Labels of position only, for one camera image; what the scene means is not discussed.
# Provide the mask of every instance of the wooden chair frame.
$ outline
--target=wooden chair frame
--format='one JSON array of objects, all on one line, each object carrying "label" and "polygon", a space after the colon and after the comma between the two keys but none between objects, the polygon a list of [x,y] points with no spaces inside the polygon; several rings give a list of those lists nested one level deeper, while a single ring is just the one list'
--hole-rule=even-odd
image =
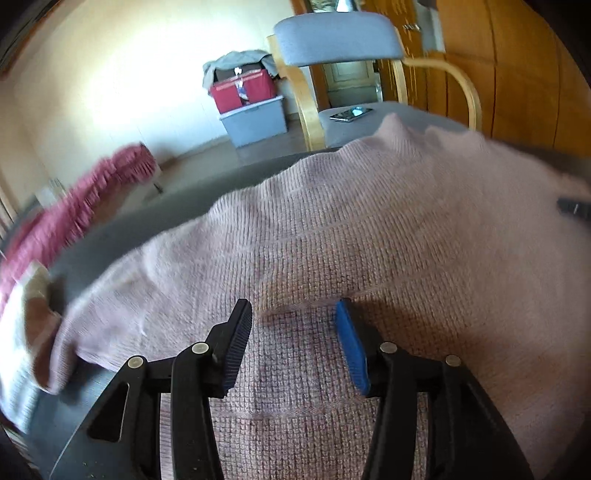
[{"label": "wooden chair frame", "polygon": [[[310,90],[306,76],[299,67],[285,64],[275,35],[267,37],[267,40],[269,41],[271,54],[277,65],[280,77],[287,79],[293,91],[308,151],[326,148],[324,130],[320,123],[316,100]],[[474,84],[463,70],[447,61],[428,58],[404,58],[401,60],[391,60],[391,63],[392,69],[394,70],[399,103],[408,105],[408,90],[403,65],[444,70],[457,80],[466,96],[468,104],[468,128],[476,131],[482,130],[480,97],[476,87],[474,87]]]}]

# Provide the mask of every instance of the floor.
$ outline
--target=floor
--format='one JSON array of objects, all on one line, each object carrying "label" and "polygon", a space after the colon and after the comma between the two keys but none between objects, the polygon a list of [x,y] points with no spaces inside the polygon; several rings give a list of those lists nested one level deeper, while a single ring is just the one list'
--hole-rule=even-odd
[{"label": "floor", "polygon": [[[298,120],[288,121],[286,134],[261,140],[236,148],[229,140],[222,141],[206,150],[188,153],[162,165],[158,185],[164,194],[183,190],[203,181],[238,170],[246,165],[306,151],[304,133]],[[134,190],[119,213],[127,213],[146,204],[159,195],[152,185]]]}]

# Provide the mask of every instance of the doorway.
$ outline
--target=doorway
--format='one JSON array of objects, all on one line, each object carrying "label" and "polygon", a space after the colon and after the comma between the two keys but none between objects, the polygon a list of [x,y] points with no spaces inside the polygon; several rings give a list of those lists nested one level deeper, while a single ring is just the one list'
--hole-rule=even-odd
[{"label": "doorway", "polygon": [[[353,12],[354,0],[310,0],[311,12]],[[322,65],[331,107],[381,101],[381,85],[371,61],[350,61]]]}]

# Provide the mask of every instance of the pink sweater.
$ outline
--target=pink sweater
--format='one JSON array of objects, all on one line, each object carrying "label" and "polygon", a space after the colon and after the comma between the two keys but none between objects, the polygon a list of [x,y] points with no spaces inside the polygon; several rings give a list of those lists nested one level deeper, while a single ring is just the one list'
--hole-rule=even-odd
[{"label": "pink sweater", "polygon": [[[376,402],[355,391],[333,327],[349,296],[411,353],[459,355],[539,478],[591,387],[591,229],[558,213],[563,194],[591,199],[478,133],[422,135],[390,116],[114,263],[67,312],[51,390],[74,355],[113,370],[177,355],[244,297],[254,325],[238,383],[212,401],[226,477],[358,480]],[[162,421],[170,478],[166,409]]]}]

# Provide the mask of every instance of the gray plastic bin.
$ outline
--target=gray plastic bin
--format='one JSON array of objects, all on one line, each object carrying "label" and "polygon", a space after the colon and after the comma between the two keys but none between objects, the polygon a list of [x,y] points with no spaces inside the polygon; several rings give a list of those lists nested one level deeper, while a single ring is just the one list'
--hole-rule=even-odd
[{"label": "gray plastic bin", "polygon": [[220,115],[235,147],[258,142],[287,132],[282,105],[283,95],[246,105]]}]

